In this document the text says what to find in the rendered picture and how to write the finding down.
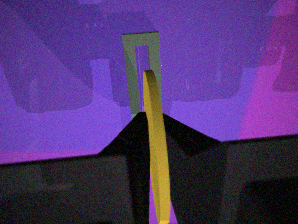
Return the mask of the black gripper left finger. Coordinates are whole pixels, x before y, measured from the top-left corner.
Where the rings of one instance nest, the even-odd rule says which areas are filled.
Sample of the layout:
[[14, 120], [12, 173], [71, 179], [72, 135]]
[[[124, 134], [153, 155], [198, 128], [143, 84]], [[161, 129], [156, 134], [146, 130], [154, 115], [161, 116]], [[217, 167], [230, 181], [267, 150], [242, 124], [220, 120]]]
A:
[[149, 198], [146, 112], [98, 154], [0, 164], [0, 224], [149, 224]]

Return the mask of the gold coin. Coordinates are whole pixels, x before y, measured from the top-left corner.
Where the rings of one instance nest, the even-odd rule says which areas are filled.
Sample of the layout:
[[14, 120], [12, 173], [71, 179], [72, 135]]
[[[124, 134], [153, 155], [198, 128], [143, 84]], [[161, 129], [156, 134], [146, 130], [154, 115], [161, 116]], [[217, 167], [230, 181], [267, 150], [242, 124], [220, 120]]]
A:
[[150, 144], [150, 175], [158, 224], [170, 219], [170, 180], [163, 113], [156, 77], [152, 70], [143, 72], [144, 112]]

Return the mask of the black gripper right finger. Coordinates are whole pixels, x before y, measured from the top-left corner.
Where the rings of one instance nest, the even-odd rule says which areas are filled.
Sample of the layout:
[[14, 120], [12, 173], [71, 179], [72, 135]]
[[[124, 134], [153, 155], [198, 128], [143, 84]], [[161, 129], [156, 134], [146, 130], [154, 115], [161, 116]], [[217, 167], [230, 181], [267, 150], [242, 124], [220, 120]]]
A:
[[298, 177], [298, 134], [219, 141], [163, 120], [177, 224], [235, 224], [246, 184]]

